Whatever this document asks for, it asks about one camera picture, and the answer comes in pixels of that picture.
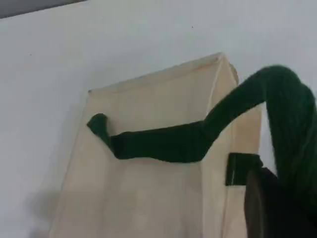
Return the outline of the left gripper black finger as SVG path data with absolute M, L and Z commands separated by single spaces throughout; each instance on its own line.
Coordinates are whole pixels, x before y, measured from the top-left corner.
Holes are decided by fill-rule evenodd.
M 248 238 L 315 238 L 317 227 L 267 168 L 248 173 L 244 214 Z

